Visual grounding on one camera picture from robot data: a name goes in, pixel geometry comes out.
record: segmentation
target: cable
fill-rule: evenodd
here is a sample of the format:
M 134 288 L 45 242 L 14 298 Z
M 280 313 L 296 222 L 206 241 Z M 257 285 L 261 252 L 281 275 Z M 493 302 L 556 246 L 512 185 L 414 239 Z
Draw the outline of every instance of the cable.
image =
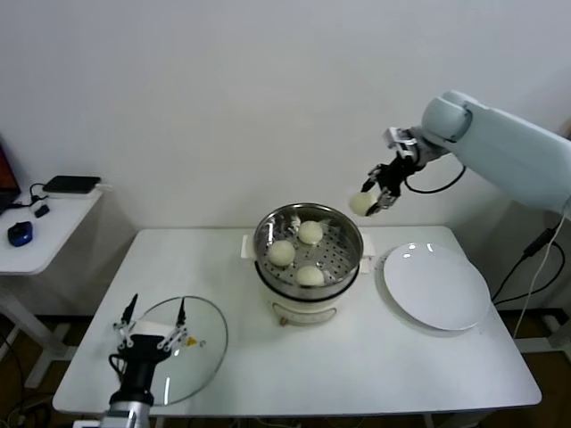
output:
M 119 381 L 121 382 L 123 379 L 123 372 L 125 371 L 125 365 L 123 364 L 123 368 L 119 367 L 119 364 L 116 364 L 113 359 L 116 358 L 117 361 L 123 361 L 123 363 L 125 362 L 125 360 L 121 357 L 121 355 L 119 354 L 111 354 L 108 358 L 107 361 L 109 361 L 109 365 L 112 367 L 112 369 L 115 371 L 115 373 L 117 374 L 117 376 L 119 377 Z
M 526 258 L 522 256 L 522 258 L 519 259 L 517 261 L 517 263 L 514 265 L 514 267 L 509 271 L 509 273 L 506 275 L 506 277 L 503 278 L 503 281 L 501 282 L 500 288 L 498 288 L 498 291 L 492 296 L 492 301 L 496 300 L 496 298 L 500 295 L 501 291 L 503 290 L 503 287 L 506 285 L 506 283 L 511 278 L 511 276 L 516 271 L 516 269 L 519 268 L 519 265 L 521 265 L 525 261 L 525 259 Z
M 33 190 L 34 187 L 36 187 L 37 185 L 41 185 L 42 186 L 42 190 L 44 189 L 45 184 L 44 183 L 34 183 L 33 185 L 31 185 L 28 189 L 29 191 L 29 197 L 32 200 L 32 203 L 34 202 L 34 199 L 36 201 L 43 201 L 44 199 L 47 199 L 47 195 L 46 196 L 38 196 L 36 194 L 34 194 Z
M 44 183 L 34 183 L 33 185 L 31 185 L 28 188 L 28 192 L 29 192 L 29 203 L 22 203 L 22 202 L 16 202 L 16 203 L 11 203 L 10 205 L 8 205 L 8 208 L 10 209 L 19 209 L 19 208 L 29 208 L 31 207 L 34 203 L 36 203 L 37 201 L 43 201 L 45 199 L 48 198 L 48 195 L 46 196 L 38 196 L 37 194 L 34 194 L 34 187 L 36 187 L 37 185 L 41 185 L 44 186 Z
M 465 172 L 466 172 L 466 166 L 462 165 L 462 170 L 460 171 L 460 173 L 458 174 L 458 176 L 456 178 L 454 178 L 449 184 L 443 185 L 442 187 L 439 187 L 439 188 L 434 189 L 434 190 L 418 190 L 418 189 L 415 189 L 414 187 L 410 186 L 409 180 L 407 178 L 404 179 L 404 185 L 406 185 L 407 189 L 409 189 L 411 192 L 414 192 L 414 193 L 420 193 L 420 194 L 440 193 L 440 192 L 443 192 L 447 189 L 450 189 L 453 185 L 458 183 Z
M 566 257 L 565 257 L 565 252 L 563 251 L 563 249 L 561 248 L 561 246 L 560 246 L 558 243 L 556 243 L 556 242 L 554 242 L 554 243 L 552 244 L 552 246 L 555 247 L 555 248 L 559 251 L 559 254 L 561 255 L 561 264 L 559 265 L 559 269 L 557 270 L 557 272 L 555 273 L 555 275 L 547 282 L 546 285 L 544 285 L 544 286 L 541 287 L 541 288 L 538 288 L 537 290 L 534 290 L 534 291 L 532 292 L 532 295 L 537 294 L 538 292 L 542 292 L 543 290 L 546 290 L 551 284 L 553 284 L 553 283 L 557 280 L 557 278 L 559 278 L 559 275 L 561 275 L 561 272 L 563 271 L 563 268 L 565 267 L 565 264 L 566 264 L 566 262 L 567 262 Z M 519 296 L 511 297 L 511 298 L 509 298 L 509 299 L 500 300 L 500 301 L 494 303 L 494 305 L 495 305 L 495 306 L 498 306 L 498 305 L 500 305 L 500 304 L 502 304 L 502 303 L 506 303 L 506 302 L 508 302 L 508 301 L 519 300 L 519 299 L 524 298 L 526 295 L 527 295 L 527 293 L 525 293 L 525 294 L 520 294 Z
M 353 426 L 352 428 L 359 428 L 361 425 L 363 425 L 363 422 L 365 422 L 365 417 L 363 417 L 358 424 L 356 424 L 355 426 Z M 342 426 L 339 426 L 337 424 L 334 424 L 333 422 L 331 422 L 328 418 L 325 418 L 325 420 L 327 421 L 328 424 L 330 424 L 331 426 L 333 426 L 333 428 L 343 428 Z
M 552 246 L 553 242 L 555 241 L 555 238 L 557 238 L 557 235 L 561 231 L 561 227 L 563 227 L 563 224 L 565 223 L 565 207 L 567 206 L 569 199 L 571 199 L 571 196 L 569 198 L 567 198 L 567 200 L 565 201 L 565 204 L 563 205 L 563 208 L 561 209 L 561 220 L 559 221 L 559 225 L 557 226 L 557 229 L 555 230 L 555 235 L 553 235 L 550 242 L 547 244 L 547 251 L 545 252 L 545 255 L 543 256 L 542 263 L 539 265 L 539 267 L 535 271 L 534 278 L 532 279 L 532 283 L 529 286 L 529 291 L 527 292 L 527 297 L 525 298 L 524 307 L 521 309 L 521 315 L 519 316 L 519 319 L 518 319 L 517 324 L 516 324 L 516 328 L 514 329 L 514 334 L 512 336 L 514 339 L 516 339 L 517 331 L 519 330 L 519 326 L 521 325 L 521 322 L 524 319 L 525 311 L 527 310 L 527 306 L 529 305 L 529 300 L 532 297 L 532 293 L 534 292 L 535 281 L 537 281 L 537 277 L 542 272 L 543 266 L 545 266 L 545 262 L 547 261 L 547 258 L 550 256 L 551 246 Z
M 262 421 L 259 417 L 254 417 L 254 419 L 264 426 L 270 426 L 273 428 L 294 428 L 296 426 L 296 425 L 290 426 L 290 425 L 283 425 L 283 424 L 271 424 L 269 422 Z
M 4 344 L 6 345 L 8 350 L 14 356 L 14 359 L 16 361 L 16 366 L 18 367 L 18 373 L 20 375 L 20 405 L 18 407 L 20 408 L 20 411 L 22 411 L 22 407 L 23 407 L 23 403 L 24 403 L 24 391 L 25 391 L 24 390 L 24 371 L 21 368 L 21 362 L 20 362 L 20 358 L 18 357 L 18 354 L 16 354 L 16 351 L 14 350 L 12 345 L 8 342 L 8 339 L 6 339 L 6 336 L 4 336 L 2 333 L 0 333 L 0 338 L 2 338 L 2 340 L 4 341 Z
M 44 404 L 44 403 L 46 403 L 47 401 L 51 400 L 52 397 L 54 396 L 52 393 L 44 394 L 43 392 L 37 392 L 37 393 L 35 393 L 35 394 L 31 394 L 31 395 L 29 395 L 28 397 L 26 397 L 26 398 L 22 401 L 22 403 L 26 402 L 26 400 L 31 399 L 32 397 L 36 397 L 37 395 L 47 395 L 47 397 L 43 397 L 42 399 L 39 399 L 39 400 L 37 400 L 36 402 L 34 402 L 34 403 L 32 403 L 32 404 L 28 404 L 27 406 L 21 407 L 21 408 L 20 408 L 20 411 L 18 412 L 18 415 L 21 415 L 21 416 L 22 416 L 22 415 L 26 415 L 26 413 L 28 413 L 28 412 L 26 412 L 25 410 L 29 410 L 29 409 L 32 409 L 32 408 L 34 408 L 34 407 L 37 407 L 37 406 L 39 406 L 39 405 L 41 405 L 41 404 Z M 14 415 L 14 412 L 16 412 L 17 410 L 19 410 L 18 407 L 19 407 L 18 405 L 17 405 L 17 406 L 14 406 L 14 407 L 12 408 L 12 410 L 10 411 L 10 413 L 8 414 L 8 416 L 6 417 L 6 422 L 8 423 L 8 426 L 10 426 L 10 422 L 11 422 L 11 420 L 12 420 L 12 417 L 13 417 L 13 415 Z

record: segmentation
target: table leg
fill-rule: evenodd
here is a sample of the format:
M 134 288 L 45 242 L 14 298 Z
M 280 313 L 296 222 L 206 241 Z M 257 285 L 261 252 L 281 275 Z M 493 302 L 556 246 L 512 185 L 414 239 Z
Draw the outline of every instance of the table leg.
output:
M 14 341 L 16 340 L 16 336 L 18 335 L 18 332 L 20 331 L 20 329 L 18 328 L 18 326 L 16 325 L 6 336 L 6 341 L 8 342 L 8 344 L 13 345 Z M 8 349 L 8 344 L 3 343 L 2 344 L 2 348 L 0 348 L 0 361 L 2 361 L 2 358 L 4 358 L 4 356 L 10 351 Z
M 69 325 L 58 325 L 52 333 L 12 295 L 0 298 L 0 311 L 43 349 L 42 355 L 29 373 L 26 388 L 39 386 L 52 361 L 71 361 L 77 347 L 66 346 L 62 341 L 70 329 Z
M 56 355 L 65 354 L 67 347 L 60 338 L 53 334 L 12 295 L 0 298 L 0 311 L 25 334 L 41 345 L 44 350 L 49 350 Z
M 563 352 L 571 362 L 571 320 L 560 325 L 554 316 L 542 318 L 551 330 L 549 337 L 532 337 L 529 339 L 516 339 L 516 345 L 522 354 L 535 352 Z
M 490 411 L 457 413 L 438 425 L 438 428 L 475 428 L 491 414 Z

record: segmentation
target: stainless steel steamer basket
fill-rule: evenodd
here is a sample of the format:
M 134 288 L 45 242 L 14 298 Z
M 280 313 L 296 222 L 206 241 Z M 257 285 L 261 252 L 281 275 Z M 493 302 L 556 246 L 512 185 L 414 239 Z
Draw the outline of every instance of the stainless steel steamer basket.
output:
M 323 229 L 323 239 L 316 245 L 297 238 L 300 224 L 307 220 L 319 222 Z M 288 267 L 274 266 L 268 259 L 269 246 L 278 240 L 294 245 L 295 260 Z M 316 203 L 294 203 L 268 214 L 256 228 L 253 246 L 262 280 L 286 297 L 308 302 L 331 299 L 348 288 L 359 273 L 363 255 L 357 226 L 341 212 Z M 296 283 L 295 274 L 304 266 L 318 267 L 325 285 Z

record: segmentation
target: laptop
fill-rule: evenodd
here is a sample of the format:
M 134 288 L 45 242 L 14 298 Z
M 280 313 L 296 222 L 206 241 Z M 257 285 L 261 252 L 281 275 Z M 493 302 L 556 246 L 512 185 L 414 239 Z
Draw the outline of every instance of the laptop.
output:
M 3 142 L 4 139 L 0 136 L 0 214 L 20 196 L 20 187 L 2 149 Z

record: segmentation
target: white plate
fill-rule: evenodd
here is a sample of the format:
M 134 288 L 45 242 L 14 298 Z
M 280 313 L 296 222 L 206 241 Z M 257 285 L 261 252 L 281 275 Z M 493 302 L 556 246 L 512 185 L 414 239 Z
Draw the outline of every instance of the white plate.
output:
M 441 330 L 466 330 L 490 308 L 490 291 L 468 259 L 433 243 L 395 248 L 384 267 L 386 287 L 418 321 Z

